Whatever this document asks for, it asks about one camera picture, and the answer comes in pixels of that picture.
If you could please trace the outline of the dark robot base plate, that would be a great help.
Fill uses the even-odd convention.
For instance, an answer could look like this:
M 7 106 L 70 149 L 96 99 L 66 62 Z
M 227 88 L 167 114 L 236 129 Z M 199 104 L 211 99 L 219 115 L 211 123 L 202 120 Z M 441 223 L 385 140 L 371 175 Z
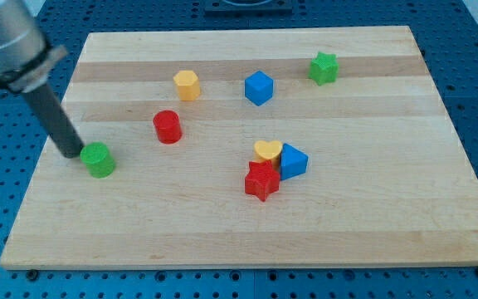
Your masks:
M 204 13 L 210 16 L 227 13 L 292 12 L 295 0 L 206 0 Z

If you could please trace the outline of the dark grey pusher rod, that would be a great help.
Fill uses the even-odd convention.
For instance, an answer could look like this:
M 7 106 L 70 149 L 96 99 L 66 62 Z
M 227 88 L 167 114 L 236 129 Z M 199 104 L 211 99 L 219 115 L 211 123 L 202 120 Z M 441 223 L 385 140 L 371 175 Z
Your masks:
M 79 156 L 84 143 L 51 86 L 43 84 L 22 97 L 61 154 L 68 159 Z

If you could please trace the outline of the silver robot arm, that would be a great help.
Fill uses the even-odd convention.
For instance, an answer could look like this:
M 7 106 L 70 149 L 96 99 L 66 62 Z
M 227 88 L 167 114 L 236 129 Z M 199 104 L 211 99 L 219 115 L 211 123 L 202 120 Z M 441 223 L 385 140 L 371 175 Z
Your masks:
M 19 94 L 66 158 L 84 143 L 48 83 L 54 66 L 67 55 L 54 47 L 20 0 L 0 0 L 0 90 Z

